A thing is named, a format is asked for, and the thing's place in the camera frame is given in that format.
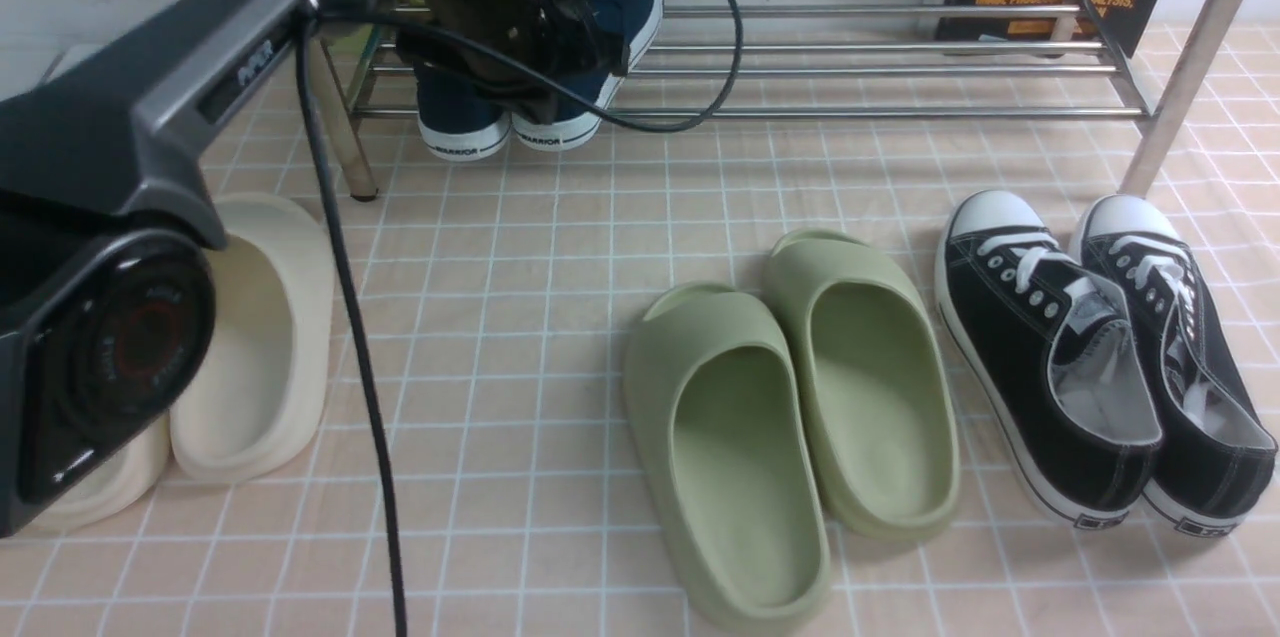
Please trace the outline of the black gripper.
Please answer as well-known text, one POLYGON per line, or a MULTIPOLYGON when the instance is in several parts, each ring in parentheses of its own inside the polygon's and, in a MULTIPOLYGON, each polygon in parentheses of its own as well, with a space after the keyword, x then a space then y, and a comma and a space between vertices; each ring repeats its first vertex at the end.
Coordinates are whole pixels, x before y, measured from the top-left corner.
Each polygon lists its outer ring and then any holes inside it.
MULTIPOLYGON (((556 67, 571 67, 586 58, 595 43, 595 27, 585 17, 585 0, 422 0, 426 23, 479 43, 490 52, 518 61, 525 69, 552 81, 556 67)), ((486 58, 466 46, 399 32, 399 58, 410 64, 435 67, 458 75, 516 116, 550 122, 556 116, 556 90, 550 90, 506 61, 486 58)))

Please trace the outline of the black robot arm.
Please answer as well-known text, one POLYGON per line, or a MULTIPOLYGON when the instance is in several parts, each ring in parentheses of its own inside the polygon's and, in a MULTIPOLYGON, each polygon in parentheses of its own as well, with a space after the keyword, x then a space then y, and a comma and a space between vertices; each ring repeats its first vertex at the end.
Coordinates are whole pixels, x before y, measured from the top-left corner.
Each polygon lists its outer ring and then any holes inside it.
MULTIPOLYGON (((175 403, 214 330, 227 235, 198 160, 317 26, 390 0, 178 0, 1 107, 3 536, 175 403)), ((443 0, 420 36, 534 118, 630 46, 589 0, 443 0)))

